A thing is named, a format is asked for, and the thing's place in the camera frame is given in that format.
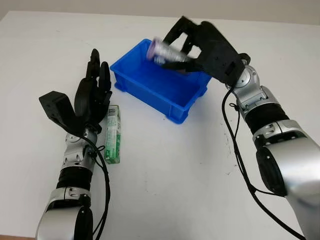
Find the silver robot arm segment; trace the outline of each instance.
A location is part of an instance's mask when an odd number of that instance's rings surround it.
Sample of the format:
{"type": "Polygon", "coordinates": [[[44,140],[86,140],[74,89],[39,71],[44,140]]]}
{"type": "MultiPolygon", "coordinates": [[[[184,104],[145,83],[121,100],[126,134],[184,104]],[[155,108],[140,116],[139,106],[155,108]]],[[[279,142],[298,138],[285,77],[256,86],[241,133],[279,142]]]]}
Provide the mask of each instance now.
{"type": "Polygon", "coordinates": [[[287,199],[307,240],[320,239],[320,147],[282,110],[249,65],[233,94],[253,134],[266,187],[287,199]]]}
{"type": "MultiPolygon", "coordinates": [[[[86,129],[84,136],[94,144],[97,134],[86,129]]],[[[36,240],[92,240],[90,182],[94,150],[83,139],[68,133],[66,150],[56,189],[52,191],[36,231],[36,240]]]]}

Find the robot forearm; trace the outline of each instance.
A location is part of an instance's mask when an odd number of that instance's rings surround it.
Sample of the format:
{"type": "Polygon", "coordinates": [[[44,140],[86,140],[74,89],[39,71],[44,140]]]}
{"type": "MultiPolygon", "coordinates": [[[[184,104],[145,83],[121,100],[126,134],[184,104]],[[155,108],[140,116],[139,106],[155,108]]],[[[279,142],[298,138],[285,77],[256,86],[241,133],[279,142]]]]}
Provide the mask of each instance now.
{"type": "Polygon", "coordinates": [[[320,147],[288,118],[246,65],[233,94],[252,134],[265,186],[285,197],[307,240],[320,239],[320,147]]]}

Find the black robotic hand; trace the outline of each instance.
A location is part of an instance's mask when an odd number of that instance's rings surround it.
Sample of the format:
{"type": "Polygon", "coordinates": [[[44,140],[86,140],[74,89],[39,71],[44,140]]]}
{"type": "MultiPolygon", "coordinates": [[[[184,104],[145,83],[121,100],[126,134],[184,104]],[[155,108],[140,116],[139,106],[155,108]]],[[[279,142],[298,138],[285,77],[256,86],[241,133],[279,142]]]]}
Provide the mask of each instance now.
{"type": "Polygon", "coordinates": [[[250,57],[246,53],[238,54],[216,27],[208,21],[197,25],[182,16],[163,41],[170,45],[182,33],[187,34],[187,38],[181,52],[188,54],[193,46],[197,46],[201,53],[191,61],[165,63],[164,68],[187,72],[204,71],[223,84],[232,86],[244,71],[245,64],[250,62],[250,57]]]}

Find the wire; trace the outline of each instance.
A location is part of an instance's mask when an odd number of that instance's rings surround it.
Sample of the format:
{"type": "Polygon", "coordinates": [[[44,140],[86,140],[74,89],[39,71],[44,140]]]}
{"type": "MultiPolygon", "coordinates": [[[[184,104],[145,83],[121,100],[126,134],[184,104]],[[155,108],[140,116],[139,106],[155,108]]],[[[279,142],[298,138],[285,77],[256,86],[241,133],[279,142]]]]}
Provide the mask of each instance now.
{"type": "Polygon", "coordinates": [[[260,192],[260,193],[265,193],[265,194],[270,194],[270,195],[274,195],[274,193],[269,193],[269,192],[264,192],[261,190],[256,189],[250,182],[250,179],[248,177],[247,174],[247,170],[246,167],[244,165],[244,162],[242,160],[241,154],[240,154],[240,150],[238,148],[238,144],[236,141],[236,134],[233,133],[231,126],[229,124],[227,115],[226,115],[226,101],[229,97],[229,95],[232,93],[234,89],[234,86],[231,87],[229,89],[229,91],[225,94],[223,100],[222,100],[222,104],[221,104],[221,109],[222,109],[222,115],[223,115],[223,119],[225,121],[225,124],[229,130],[232,142],[233,142],[233,148],[234,148],[234,154],[239,166],[239,169],[241,171],[241,174],[243,176],[243,179],[246,183],[246,186],[251,194],[251,196],[253,197],[254,201],[258,204],[258,206],[269,216],[271,217],[276,223],[278,223],[281,227],[283,227],[285,230],[287,230],[289,233],[291,233],[293,236],[295,236],[296,238],[300,239],[300,240],[306,240],[306,238],[304,236],[302,236],[301,234],[299,234],[298,232],[296,232],[295,230],[293,230],[291,227],[289,227],[288,225],[286,225],[284,222],[282,222],[279,218],[277,218],[271,211],[269,211],[264,205],[263,203],[258,199],[258,197],[256,196],[256,191],[260,192]]]}
{"type": "Polygon", "coordinates": [[[95,153],[97,153],[99,159],[100,159],[100,162],[102,163],[102,165],[98,164],[99,167],[101,167],[102,171],[103,171],[103,175],[104,175],[104,181],[105,181],[105,202],[104,202],[104,212],[102,214],[102,217],[98,223],[98,225],[96,226],[95,230],[93,231],[92,235],[94,235],[96,233],[96,231],[98,230],[98,227],[100,226],[99,228],[99,231],[96,235],[96,238],[95,240],[99,240],[100,237],[101,237],[101,234],[102,234],[102,231],[105,227],[105,223],[106,223],[106,220],[107,220],[107,214],[108,214],[108,208],[109,208],[109,201],[110,201],[110,184],[109,184],[109,176],[108,176],[108,170],[107,170],[107,165],[105,163],[105,160],[103,158],[103,156],[101,155],[101,152],[99,149],[101,149],[101,147],[96,147],[96,145],[88,138],[84,137],[84,136],[77,136],[83,140],[85,140],[92,148],[93,150],[95,151],[95,153]]]}

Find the robotic hand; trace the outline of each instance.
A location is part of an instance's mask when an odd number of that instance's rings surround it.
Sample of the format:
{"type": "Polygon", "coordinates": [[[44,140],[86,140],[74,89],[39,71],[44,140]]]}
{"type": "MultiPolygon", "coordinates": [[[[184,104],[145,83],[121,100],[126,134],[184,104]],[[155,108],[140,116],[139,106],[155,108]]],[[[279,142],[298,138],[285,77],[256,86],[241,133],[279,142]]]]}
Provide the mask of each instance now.
{"type": "Polygon", "coordinates": [[[222,112],[230,131],[240,171],[257,204],[288,232],[299,239],[320,239],[320,147],[291,120],[271,91],[260,85],[256,70],[249,65],[246,53],[238,54],[224,36],[209,22],[196,25],[186,17],[172,27],[163,42],[171,44],[187,34],[181,51],[188,54],[200,48],[198,58],[163,65],[173,70],[204,71],[223,84],[229,92],[222,102],[222,112]],[[261,178],[272,195],[287,199],[293,208],[304,236],[285,225],[258,200],[243,165],[236,138],[224,112],[230,93],[253,134],[261,178]]]}
{"type": "Polygon", "coordinates": [[[39,222],[36,240],[92,240],[93,214],[90,209],[90,184],[97,154],[105,177],[105,209],[96,239],[105,225],[110,188],[105,161],[96,147],[112,92],[109,66],[100,67],[99,52],[94,49],[74,99],[74,110],[69,98],[56,91],[39,98],[46,115],[68,133],[66,150],[56,189],[39,222]]]}

